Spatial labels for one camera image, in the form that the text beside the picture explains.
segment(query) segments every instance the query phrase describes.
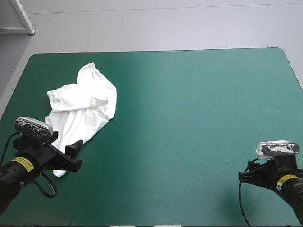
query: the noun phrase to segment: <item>yellow label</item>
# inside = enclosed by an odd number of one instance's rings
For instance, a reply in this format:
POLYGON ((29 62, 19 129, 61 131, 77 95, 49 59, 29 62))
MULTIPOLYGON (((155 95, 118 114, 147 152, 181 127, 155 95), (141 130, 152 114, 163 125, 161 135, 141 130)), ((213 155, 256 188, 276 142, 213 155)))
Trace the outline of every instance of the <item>yellow label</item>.
POLYGON ((295 175, 292 175, 292 174, 288 174, 288 175, 284 175, 280 178, 280 180, 278 180, 278 183, 276 184, 276 188, 280 191, 281 190, 281 187, 283 185, 283 183, 289 179, 292 179, 292 178, 298 178, 297 176, 295 175))
POLYGON ((21 165, 24 166, 24 168, 30 172, 34 169, 33 164, 28 161, 25 157, 15 157, 12 161, 14 162, 19 162, 21 165))

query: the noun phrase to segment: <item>black cable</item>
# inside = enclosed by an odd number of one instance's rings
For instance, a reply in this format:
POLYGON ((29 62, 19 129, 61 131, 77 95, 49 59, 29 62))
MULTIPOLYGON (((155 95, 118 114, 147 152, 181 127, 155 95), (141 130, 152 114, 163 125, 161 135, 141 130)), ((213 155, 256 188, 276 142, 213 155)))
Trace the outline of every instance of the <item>black cable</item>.
POLYGON ((20 134, 20 132, 15 132, 14 134, 12 134, 12 135, 9 137, 8 141, 6 142, 5 149, 4 149, 4 151, 3 151, 2 158, 1 158, 1 161, 0 161, 0 166, 1 166, 2 163, 3 163, 4 157, 5 157, 5 154, 6 154, 6 150, 8 149, 8 146, 9 146, 9 141, 11 140, 11 138, 13 138, 14 136, 16 136, 16 135, 18 135, 18 134, 20 134))
MULTIPOLYGON (((250 166, 251 166, 255 161, 257 161, 257 160, 258 160, 258 158, 252 160, 252 161, 248 164, 247 168, 244 170, 243 173, 246 173, 246 172, 249 170, 250 166)), ((245 214, 245 211, 244 211, 243 206, 242 206, 241 185, 242 185, 242 178, 240 179, 240 182, 239 182, 239 189, 238 189, 238 193, 239 193, 239 203, 240 203, 241 212, 242 212, 242 215, 243 215, 243 217, 244 217, 244 219, 245 219, 245 222, 246 222, 246 224, 247 224, 248 227, 251 227, 250 222, 248 221, 248 219, 247 219, 247 217, 246 217, 246 214, 245 214)))
POLYGON ((35 185, 38 186, 40 192, 46 196, 47 198, 53 198, 57 195, 57 188, 54 185, 53 181, 49 178, 48 175, 46 175, 44 172, 41 173, 41 176, 44 177, 44 179, 50 184, 52 190, 53 190, 53 195, 49 194, 48 192, 46 192, 46 190, 41 186, 41 184, 39 184, 36 180, 31 181, 32 183, 34 183, 35 185))

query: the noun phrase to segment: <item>green tabletop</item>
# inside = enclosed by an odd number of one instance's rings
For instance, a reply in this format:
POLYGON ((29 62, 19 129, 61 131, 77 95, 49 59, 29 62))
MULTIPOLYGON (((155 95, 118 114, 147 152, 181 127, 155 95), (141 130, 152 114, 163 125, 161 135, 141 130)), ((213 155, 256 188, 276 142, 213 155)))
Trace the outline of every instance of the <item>green tabletop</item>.
MULTIPOLYGON (((0 224, 245 225, 238 171, 258 143, 303 146, 303 93, 279 48, 36 54, 0 121, 0 145, 17 117, 43 121, 46 92, 76 83, 90 62, 117 88, 114 119, 84 145, 79 172, 52 176, 57 197, 28 185, 0 224)), ((242 190, 252 225, 299 224, 274 192, 242 190)))

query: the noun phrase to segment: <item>gray floor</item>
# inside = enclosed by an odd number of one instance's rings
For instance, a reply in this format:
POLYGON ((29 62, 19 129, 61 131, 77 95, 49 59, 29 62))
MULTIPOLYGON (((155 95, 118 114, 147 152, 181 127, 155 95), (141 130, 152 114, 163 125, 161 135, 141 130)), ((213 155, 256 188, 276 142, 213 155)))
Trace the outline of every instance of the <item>gray floor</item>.
POLYGON ((21 3, 36 34, 0 35, 0 116, 35 53, 280 47, 303 85, 303 0, 21 3))

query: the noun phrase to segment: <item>white cloth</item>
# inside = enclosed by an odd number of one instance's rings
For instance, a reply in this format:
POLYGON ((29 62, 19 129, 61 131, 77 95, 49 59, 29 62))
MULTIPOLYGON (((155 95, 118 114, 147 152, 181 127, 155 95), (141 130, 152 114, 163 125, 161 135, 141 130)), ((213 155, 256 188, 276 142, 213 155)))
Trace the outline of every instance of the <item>white cloth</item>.
MULTIPOLYGON (((114 117, 116 111, 116 88, 95 68, 94 63, 80 69, 77 84, 64 85, 48 91, 47 95, 52 111, 45 122, 59 132, 52 145, 62 153, 65 153, 66 145, 90 140, 114 117)), ((57 177, 65 173, 63 170, 53 171, 57 177)))

